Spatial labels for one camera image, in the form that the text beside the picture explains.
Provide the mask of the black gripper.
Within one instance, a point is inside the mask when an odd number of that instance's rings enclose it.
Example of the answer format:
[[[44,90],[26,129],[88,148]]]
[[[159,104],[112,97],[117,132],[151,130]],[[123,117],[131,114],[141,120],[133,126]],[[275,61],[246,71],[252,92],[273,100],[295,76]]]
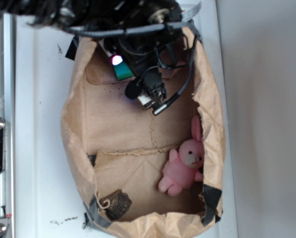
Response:
[[[137,99],[148,110],[154,103],[162,104],[167,92],[159,72],[157,54],[164,50],[168,39],[165,33],[152,33],[98,41],[109,58],[117,81],[135,76],[125,89],[129,99]]]

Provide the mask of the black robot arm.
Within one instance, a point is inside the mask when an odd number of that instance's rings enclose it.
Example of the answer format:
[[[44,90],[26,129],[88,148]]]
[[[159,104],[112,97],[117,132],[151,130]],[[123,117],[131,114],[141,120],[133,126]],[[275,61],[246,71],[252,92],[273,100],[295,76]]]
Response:
[[[180,96],[167,96],[161,60],[181,36],[182,13],[174,0],[0,0],[4,13],[32,16],[32,26],[52,26],[67,33],[91,37],[120,56],[135,79],[125,90],[130,99],[147,96],[147,108],[159,113]]]

